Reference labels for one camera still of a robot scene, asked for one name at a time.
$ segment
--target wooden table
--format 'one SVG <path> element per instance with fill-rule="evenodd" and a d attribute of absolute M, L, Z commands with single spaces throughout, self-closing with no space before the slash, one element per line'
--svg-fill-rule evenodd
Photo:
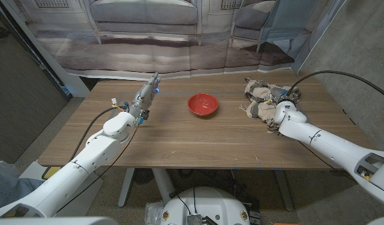
<path fill-rule="evenodd" d="M 160 93 L 150 107 L 149 120 L 140 126 L 115 166 L 330 169 L 297 141 L 268 134 L 264 122 L 248 118 L 239 108 L 241 104 L 250 104 L 243 93 L 244 78 L 249 76 L 269 84 L 289 86 L 298 79 L 291 71 L 277 71 L 163 80 Z M 145 81 L 99 82 L 43 152 L 38 163 L 43 166 L 65 165 L 89 123 L 100 112 L 111 107 L 111 98 L 117 98 L 122 103 L 131 102 L 143 84 Z M 302 92 L 298 107 L 313 125 L 372 148 L 361 130 L 316 79 L 307 79 L 298 87 Z M 189 111 L 188 98 L 200 92 L 217 97 L 219 108 L 214 115 L 202 118 Z M 108 112 L 98 119 L 86 137 L 100 130 L 111 116 Z"/>

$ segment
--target table leg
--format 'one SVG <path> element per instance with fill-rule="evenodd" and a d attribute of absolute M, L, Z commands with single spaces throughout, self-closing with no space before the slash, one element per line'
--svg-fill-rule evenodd
<path fill-rule="evenodd" d="M 155 181 L 159 187 L 159 191 L 164 203 L 167 204 L 171 200 L 170 194 L 175 192 L 171 179 L 165 169 L 152 169 Z"/>
<path fill-rule="evenodd" d="M 285 209 L 289 212 L 293 211 L 295 208 L 294 208 L 292 197 L 290 195 L 289 187 L 287 184 L 285 171 L 275 170 L 273 172 L 275 173 L 275 177 L 277 178 L 279 191 L 280 191 L 280 194 L 282 195 Z"/>
<path fill-rule="evenodd" d="M 121 193 L 119 194 L 118 206 L 124 207 L 127 200 L 130 190 L 130 185 L 132 184 L 132 178 L 134 177 L 135 168 L 127 168 L 125 172 L 124 182 L 122 183 Z"/>

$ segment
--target printed backdrop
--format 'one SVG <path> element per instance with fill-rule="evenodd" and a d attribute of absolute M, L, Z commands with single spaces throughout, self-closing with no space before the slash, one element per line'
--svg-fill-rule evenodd
<path fill-rule="evenodd" d="M 342 0 L 7 0 L 69 73 L 143 79 L 295 68 Z"/>

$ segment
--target fabric pile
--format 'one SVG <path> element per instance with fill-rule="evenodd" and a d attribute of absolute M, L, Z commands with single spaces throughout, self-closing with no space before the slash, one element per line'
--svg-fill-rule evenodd
<path fill-rule="evenodd" d="M 251 101 L 249 106 L 241 105 L 249 118 L 260 118 L 269 126 L 271 133 L 278 132 L 279 125 L 275 124 L 275 102 L 284 95 L 291 87 L 267 84 L 263 81 L 253 80 L 251 77 L 245 78 L 245 95 Z M 298 87 L 294 87 L 289 99 L 294 103 L 300 100 L 301 92 Z"/>

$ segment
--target couch image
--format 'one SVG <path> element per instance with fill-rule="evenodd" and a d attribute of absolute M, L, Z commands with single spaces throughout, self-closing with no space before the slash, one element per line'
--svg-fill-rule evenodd
<path fill-rule="evenodd" d="M 328 0 L 245 0 L 236 14 L 231 43 L 234 39 L 260 45 L 271 41 L 289 41 L 310 34 Z"/>
<path fill-rule="evenodd" d="M 197 37 L 202 40 L 202 0 L 84 0 L 99 44 L 101 36 Z"/>

